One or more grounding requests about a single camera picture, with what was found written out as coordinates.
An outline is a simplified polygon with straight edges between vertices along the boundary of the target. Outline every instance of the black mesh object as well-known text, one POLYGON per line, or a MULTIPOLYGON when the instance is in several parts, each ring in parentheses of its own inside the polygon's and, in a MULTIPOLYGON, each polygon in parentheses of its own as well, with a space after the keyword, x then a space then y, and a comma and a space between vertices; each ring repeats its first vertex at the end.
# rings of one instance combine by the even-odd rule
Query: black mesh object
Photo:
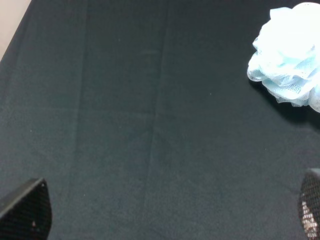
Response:
POLYGON ((320 169, 309 169, 303 179, 298 202, 299 218, 306 236, 320 240, 320 169))
POLYGON ((0 200, 0 240, 46 240, 51 223, 44 179, 31 179, 0 200))

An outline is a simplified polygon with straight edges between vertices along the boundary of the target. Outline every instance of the white wall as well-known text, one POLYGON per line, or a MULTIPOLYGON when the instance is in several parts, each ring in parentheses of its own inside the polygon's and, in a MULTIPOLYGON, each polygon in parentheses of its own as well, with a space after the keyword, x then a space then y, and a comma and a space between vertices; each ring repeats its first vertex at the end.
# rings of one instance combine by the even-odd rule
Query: white wall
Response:
POLYGON ((31 0, 0 0, 0 60, 31 0))

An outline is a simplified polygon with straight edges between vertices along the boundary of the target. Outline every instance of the crease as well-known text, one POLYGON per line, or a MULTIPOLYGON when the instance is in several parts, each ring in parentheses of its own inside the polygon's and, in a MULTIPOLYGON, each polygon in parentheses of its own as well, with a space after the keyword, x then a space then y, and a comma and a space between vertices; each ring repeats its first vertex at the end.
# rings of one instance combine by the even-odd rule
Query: crease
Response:
POLYGON ((168 32, 168 20, 169 20, 169 8, 170 8, 170 1, 166 1, 165 6, 165 16, 164 16, 164 31, 163 31, 163 38, 161 43, 161 54, 159 59, 159 74, 158 74, 158 84, 157 84, 157 91, 155 96, 155 103, 154 103, 154 113, 153 113, 153 120, 151 124, 151 142, 149 147, 149 157, 148 157, 148 163, 146 167, 146 177, 144 180, 144 194, 142 198, 142 209, 141 209, 141 216, 140 216, 140 224, 143 226, 143 220, 145 215, 145 209, 146 209, 146 200, 147 200, 147 192, 148 192, 148 182, 150 179, 150 173, 151 173, 151 161, 152 161, 152 153, 153 153, 153 146, 155 141, 155 131, 156 131, 156 123, 157 123, 157 117, 158 117, 158 103, 159 103, 159 95, 160 95, 160 88, 161 88, 161 80, 162 80, 162 74, 163 74, 163 65, 164 65, 164 49, 166 45, 166 37, 168 32))
POLYGON ((205 189, 203 186, 201 186, 198 183, 195 183, 193 180, 191 180, 190 178, 187 178, 186 176, 182 175, 181 173, 178 173, 176 178, 179 181, 184 181, 187 184, 189 184, 192 188, 196 189, 196 190, 200 190, 203 193, 208 193, 208 190, 205 189))
MULTIPOLYGON (((125 147, 129 147, 132 143, 134 143, 136 140, 140 139, 145 133, 147 133, 149 130, 146 129, 138 134, 135 134, 134 137, 131 137, 125 144, 125 147)), ((106 154, 106 152, 108 151, 109 149, 106 149, 105 151, 103 151, 102 153, 102 157, 105 159, 105 158, 110 158, 110 157, 113 157, 113 156, 116 156, 117 154, 119 154, 119 152, 123 153, 124 151, 124 147, 123 148, 116 148, 115 151, 112 151, 111 153, 109 154, 106 154)))
POLYGON ((152 231, 153 233, 155 233, 156 235, 158 235, 159 237, 161 237, 163 239, 168 239, 168 240, 175 240, 176 239, 176 238, 172 238, 172 237, 169 237, 169 236, 162 234, 161 232, 156 230, 154 227, 148 227, 147 229, 152 231))
POLYGON ((81 104, 81 96, 82 96, 82 89, 83 89, 83 80, 84 80, 84 61, 85 61, 85 54, 87 51, 86 45, 87 45, 87 32, 88 32, 88 5, 89 5, 89 0, 85 0, 85 20, 84 20, 84 33, 83 33, 83 51, 81 54, 81 76, 80 76, 80 84, 79 84, 79 95, 78 95, 78 100, 77 100, 77 109, 75 113, 75 126, 74 126, 74 146, 73 146, 73 158, 70 163, 70 174, 69 174, 69 179, 68 179, 68 190, 66 194, 66 201, 70 198, 71 195, 71 188, 70 186, 72 185, 72 181, 75 179, 73 176, 76 171, 75 169, 75 162, 76 162, 76 152, 77 152, 77 146, 78 146, 78 129, 79 129, 79 118, 80 118, 80 104, 81 104))
POLYGON ((106 114, 124 114, 124 115, 142 115, 142 116, 152 116, 149 112, 134 112, 134 111, 122 111, 122 110, 104 110, 104 109, 80 109, 78 107, 52 107, 52 106, 11 106, 11 109, 16 110, 52 110, 52 111, 81 111, 87 113, 106 113, 106 114))

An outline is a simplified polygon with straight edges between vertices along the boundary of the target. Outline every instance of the perforated black plastic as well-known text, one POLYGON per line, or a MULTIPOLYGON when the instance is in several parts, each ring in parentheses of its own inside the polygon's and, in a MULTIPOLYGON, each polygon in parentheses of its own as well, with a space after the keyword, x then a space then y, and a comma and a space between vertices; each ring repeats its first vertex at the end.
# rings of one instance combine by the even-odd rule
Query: perforated black plastic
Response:
POLYGON ((320 240, 320 169, 309 169, 302 182, 298 202, 299 218, 306 236, 320 240))
POLYGON ((51 224, 44 179, 31 179, 0 200, 0 240, 46 240, 51 224))

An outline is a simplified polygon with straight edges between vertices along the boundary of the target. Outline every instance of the dark green cloth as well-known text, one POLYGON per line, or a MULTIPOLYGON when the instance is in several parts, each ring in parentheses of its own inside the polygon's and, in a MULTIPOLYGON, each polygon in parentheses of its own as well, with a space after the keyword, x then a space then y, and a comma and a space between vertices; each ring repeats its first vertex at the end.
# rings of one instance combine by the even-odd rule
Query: dark green cloth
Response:
POLYGON ((33 0, 0 63, 0 194, 50 240, 295 240, 320 115, 249 83, 279 0, 33 0))

